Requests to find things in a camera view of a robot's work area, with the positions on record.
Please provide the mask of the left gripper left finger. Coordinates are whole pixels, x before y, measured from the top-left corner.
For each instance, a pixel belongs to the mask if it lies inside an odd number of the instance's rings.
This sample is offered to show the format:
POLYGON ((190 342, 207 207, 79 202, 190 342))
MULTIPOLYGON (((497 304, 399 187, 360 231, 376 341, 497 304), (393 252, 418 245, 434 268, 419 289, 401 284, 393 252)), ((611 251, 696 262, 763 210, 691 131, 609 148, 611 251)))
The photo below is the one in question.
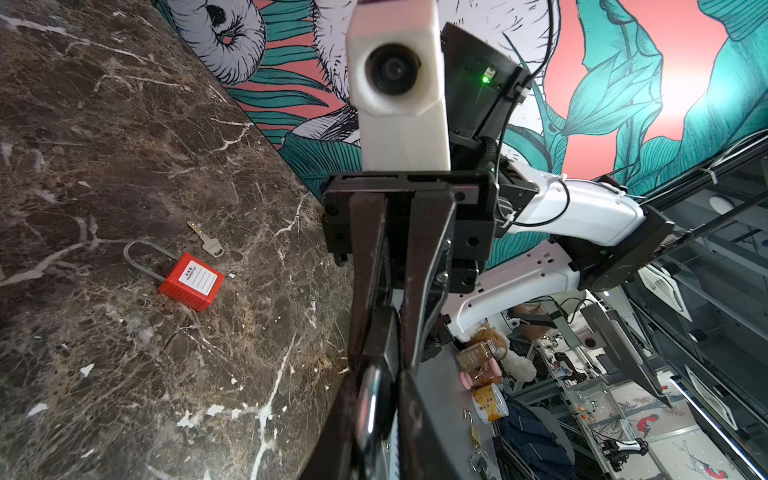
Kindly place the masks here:
POLYGON ((358 371, 350 370, 344 377, 301 480, 366 478, 358 440, 358 424, 365 413, 360 383, 358 371))

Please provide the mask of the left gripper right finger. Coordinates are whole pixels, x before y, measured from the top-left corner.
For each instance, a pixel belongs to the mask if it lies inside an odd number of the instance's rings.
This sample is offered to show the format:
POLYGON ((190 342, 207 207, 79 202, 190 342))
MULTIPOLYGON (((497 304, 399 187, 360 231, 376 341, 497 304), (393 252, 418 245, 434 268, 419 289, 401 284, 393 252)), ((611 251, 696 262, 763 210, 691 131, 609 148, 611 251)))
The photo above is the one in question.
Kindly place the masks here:
POLYGON ((400 479, 462 478, 441 445, 416 381, 408 371, 398 374, 398 453, 400 479))

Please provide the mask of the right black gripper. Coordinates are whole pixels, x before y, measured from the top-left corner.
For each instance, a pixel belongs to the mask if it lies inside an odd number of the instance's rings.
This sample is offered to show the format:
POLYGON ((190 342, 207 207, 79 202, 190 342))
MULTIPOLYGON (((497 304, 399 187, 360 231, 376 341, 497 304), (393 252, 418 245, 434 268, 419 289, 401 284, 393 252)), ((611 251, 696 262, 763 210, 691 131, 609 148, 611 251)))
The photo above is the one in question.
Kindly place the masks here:
POLYGON ((496 237, 498 187, 482 172, 335 174, 324 183, 323 231, 337 265, 353 259, 348 360, 359 366, 381 271, 404 287, 401 367, 417 369, 450 293, 469 293, 496 237), (437 278, 447 273, 447 279, 437 278))

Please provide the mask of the small silver key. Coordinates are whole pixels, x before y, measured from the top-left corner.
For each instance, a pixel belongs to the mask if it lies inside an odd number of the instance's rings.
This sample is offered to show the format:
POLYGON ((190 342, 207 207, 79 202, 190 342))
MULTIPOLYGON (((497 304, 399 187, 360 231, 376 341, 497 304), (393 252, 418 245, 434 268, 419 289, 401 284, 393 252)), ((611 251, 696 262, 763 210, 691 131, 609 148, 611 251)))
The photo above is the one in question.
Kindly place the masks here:
POLYGON ((220 241, 205 234, 200 227, 193 221, 187 220, 187 226, 199 237, 202 242, 202 249, 214 258, 219 258, 225 253, 220 241))

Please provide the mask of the red padlock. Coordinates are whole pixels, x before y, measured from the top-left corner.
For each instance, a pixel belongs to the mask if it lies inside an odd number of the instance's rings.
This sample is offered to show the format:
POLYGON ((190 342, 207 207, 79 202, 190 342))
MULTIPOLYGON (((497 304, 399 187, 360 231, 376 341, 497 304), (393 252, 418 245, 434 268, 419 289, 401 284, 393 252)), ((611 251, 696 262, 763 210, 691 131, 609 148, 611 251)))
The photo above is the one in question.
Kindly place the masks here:
POLYGON ((212 306, 224 281, 224 275, 189 253, 174 256, 154 243, 135 240, 123 249, 123 258, 131 267, 145 273, 159 282, 158 291, 196 312, 204 312, 212 306), (168 275, 160 275, 131 257, 136 245, 152 248, 175 262, 168 275))

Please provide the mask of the small black padlock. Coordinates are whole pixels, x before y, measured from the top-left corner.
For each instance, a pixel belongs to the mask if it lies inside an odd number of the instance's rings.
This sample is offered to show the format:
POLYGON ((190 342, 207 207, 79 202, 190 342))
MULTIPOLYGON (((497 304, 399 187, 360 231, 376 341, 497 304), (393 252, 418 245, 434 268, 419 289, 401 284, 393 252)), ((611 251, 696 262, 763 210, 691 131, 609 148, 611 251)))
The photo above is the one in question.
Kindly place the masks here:
POLYGON ((355 440, 361 452, 385 439, 397 406, 399 319, 392 306, 378 306, 364 344, 355 411, 355 440))

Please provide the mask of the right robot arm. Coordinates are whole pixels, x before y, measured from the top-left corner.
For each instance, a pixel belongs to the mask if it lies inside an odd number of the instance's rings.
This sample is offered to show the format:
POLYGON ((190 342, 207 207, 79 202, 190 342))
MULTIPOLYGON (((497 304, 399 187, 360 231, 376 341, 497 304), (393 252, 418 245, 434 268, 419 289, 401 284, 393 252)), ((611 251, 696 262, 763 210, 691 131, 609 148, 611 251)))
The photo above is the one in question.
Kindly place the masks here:
POLYGON ((671 231, 610 179, 506 159, 535 77, 463 28, 354 22, 347 65, 364 169, 322 201, 328 250, 354 268, 353 370, 412 371, 437 328, 466 341, 516 304, 610 289, 671 231))

